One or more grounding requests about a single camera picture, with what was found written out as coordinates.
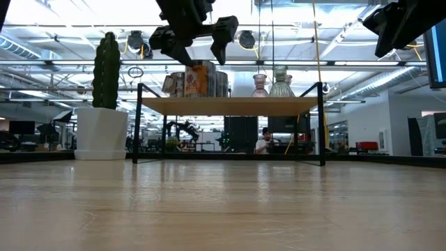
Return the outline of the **black background cabinet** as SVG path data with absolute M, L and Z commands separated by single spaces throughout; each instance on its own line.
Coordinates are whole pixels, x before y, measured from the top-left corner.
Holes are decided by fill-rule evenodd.
M 229 140 L 229 151 L 253 154 L 258 140 L 257 116 L 225 116 L 224 134 Z

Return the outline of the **floral label tin candle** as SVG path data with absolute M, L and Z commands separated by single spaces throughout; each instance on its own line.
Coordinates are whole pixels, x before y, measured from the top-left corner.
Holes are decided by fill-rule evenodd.
M 176 72 L 167 75 L 164 79 L 162 92 L 171 98 L 182 98 L 184 96 L 184 72 Z

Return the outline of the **computer monitor blue screen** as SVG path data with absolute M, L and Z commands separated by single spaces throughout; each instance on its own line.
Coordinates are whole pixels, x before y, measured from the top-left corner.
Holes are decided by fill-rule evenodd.
M 430 88 L 446 89 L 446 18 L 424 34 Z

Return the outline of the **wide dark background monitor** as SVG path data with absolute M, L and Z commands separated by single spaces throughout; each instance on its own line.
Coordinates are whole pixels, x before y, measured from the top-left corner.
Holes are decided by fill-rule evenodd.
M 310 120 L 308 116 L 269 116 L 268 129 L 271 133 L 308 133 Z

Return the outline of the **person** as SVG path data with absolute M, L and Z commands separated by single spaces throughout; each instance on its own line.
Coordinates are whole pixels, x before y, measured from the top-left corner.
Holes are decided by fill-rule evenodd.
M 268 128 L 262 129 L 262 138 L 258 139 L 255 145 L 255 154 L 269 154 L 270 148 L 273 143 L 277 143 L 277 140 L 272 138 Z

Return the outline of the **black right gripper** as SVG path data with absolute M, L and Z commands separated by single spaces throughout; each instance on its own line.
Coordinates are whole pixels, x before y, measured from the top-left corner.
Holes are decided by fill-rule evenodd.
M 398 0 L 375 10 L 363 26 L 378 36 L 375 55 L 401 50 L 446 18 L 446 0 Z

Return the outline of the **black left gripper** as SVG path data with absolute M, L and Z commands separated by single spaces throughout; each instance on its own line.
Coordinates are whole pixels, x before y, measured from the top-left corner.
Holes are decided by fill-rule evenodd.
M 203 24 L 207 14 L 213 10 L 213 0 L 156 0 L 160 7 L 160 19 L 166 20 L 169 26 L 159 26 L 149 38 L 152 50 L 160 50 L 161 54 L 180 62 L 184 66 L 193 66 L 186 48 L 193 39 L 210 36 L 213 44 L 211 52 L 218 63 L 226 63 L 226 46 L 233 42 L 238 28 L 238 18 L 234 15 L 221 17 L 212 24 Z

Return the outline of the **wooden shelf riser black legs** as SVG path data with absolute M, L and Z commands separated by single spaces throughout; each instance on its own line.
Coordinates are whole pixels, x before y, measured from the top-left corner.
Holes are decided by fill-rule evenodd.
M 312 107 L 317 107 L 320 165 L 325 165 L 326 123 L 322 84 L 311 86 L 308 92 L 318 89 L 316 97 L 204 97 L 204 98 L 163 98 L 143 83 L 137 85 L 135 125 L 133 129 L 132 162 L 139 159 L 139 132 L 141 109 L 146 106 L 167 118 L 168 116 L 298 116 Z

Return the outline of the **green artificial cactus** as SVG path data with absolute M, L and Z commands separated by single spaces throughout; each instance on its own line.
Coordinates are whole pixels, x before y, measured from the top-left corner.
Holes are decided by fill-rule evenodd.
M 117 107 L 120 55 L 114 33 L 107 32 L 96 48 L 94 59 L 92 104 L 96 108 Z

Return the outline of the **ribbed silver tin candle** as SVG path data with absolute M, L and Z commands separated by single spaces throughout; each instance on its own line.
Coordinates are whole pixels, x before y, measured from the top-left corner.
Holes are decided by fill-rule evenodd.
M 229 93 L 228 75 L 220 71 L 217 71 L 215 74 L 216 74 L 216 96 L 227 97 Z

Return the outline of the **green glass candle holder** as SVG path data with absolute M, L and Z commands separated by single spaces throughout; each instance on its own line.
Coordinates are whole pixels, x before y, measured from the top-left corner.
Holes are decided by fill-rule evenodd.
M 295 94 L 291 89 L 292 76 L 287 73 L 288 66 L 275 66 L 273 68 L 275 81 L 272 84 L 269 96 L 291 98 Z

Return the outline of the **pink glass candle holder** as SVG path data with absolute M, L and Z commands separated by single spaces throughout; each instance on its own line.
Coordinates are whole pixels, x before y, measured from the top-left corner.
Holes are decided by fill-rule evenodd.
M 252 97 L 264 98 L 268 97 L 268 92 L 265 89 L 267 76 L 264 74 L 256 74 L 253 76 L 255 89 L 252 93 Z

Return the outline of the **silver ceiling air duct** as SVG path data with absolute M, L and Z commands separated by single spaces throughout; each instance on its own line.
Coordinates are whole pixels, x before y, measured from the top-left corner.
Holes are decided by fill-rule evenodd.
M 28 60 L 38 60 L 40 55 L 15 41 L 0 35 L 0 49 L 9 51 Z

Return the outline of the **orange label tin candle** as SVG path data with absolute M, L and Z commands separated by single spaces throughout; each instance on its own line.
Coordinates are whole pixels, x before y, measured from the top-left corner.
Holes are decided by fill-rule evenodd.
M 194 61 L 185 67 L 184 96 L 189 98 L 215 97 L 216 66 L 211 61 Z

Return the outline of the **white hexagonal plant pot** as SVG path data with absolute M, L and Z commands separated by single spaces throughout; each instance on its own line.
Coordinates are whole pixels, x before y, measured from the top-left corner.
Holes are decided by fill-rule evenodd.
M 76 160 L 124 160 L 128 113 L 106 108 L 77 110 Z

